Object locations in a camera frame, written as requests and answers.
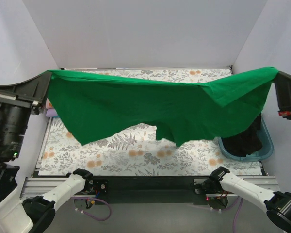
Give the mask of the green t shirt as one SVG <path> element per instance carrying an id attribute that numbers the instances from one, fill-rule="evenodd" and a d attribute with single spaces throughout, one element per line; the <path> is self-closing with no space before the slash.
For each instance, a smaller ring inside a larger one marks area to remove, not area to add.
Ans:
<path id="1" fill-rule="evenodd" d="M 245 131 L 263 110 L 278 70 L 264 67 L 207 83 L 51 73 L 48 99 L 82 145 L 145 123 L 157 128 L 157 140 L 181 146 Z"/>

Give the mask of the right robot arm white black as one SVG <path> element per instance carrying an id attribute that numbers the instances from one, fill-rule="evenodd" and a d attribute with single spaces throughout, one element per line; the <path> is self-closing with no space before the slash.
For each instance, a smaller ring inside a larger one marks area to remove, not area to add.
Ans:
<path id="1" fill-rule="evenodd" d="M 291 75 L 273 67 L 260 68 L 243 75 L 264 75 L 275 83 L 279 115 L 291 120 Z M 251 202 L 263 210 L 269 220 L 287 233 L 291 233 L 291 193 L 272 191 L 256 186 L 231 173 L 224 167 L 214 170 L 209 179 L 215 193 L 228 191 Z"/>

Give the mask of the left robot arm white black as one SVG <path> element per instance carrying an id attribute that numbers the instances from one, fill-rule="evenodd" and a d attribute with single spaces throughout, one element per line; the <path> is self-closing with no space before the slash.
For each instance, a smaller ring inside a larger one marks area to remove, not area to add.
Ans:
<path id="1" fill-rule="evenodd" d="M 79 192 L 89 194 L 94 187 L 91 173 L 77 169 L 51 191 L 21 199 L 16 181 L 20 168 L 10 162 L 20 155 L 30 116 L 44 110 L 51 76 L 46 71 L 17 84 L 0 85 L 0 233 L 41 233 L 66 201 Z"/>

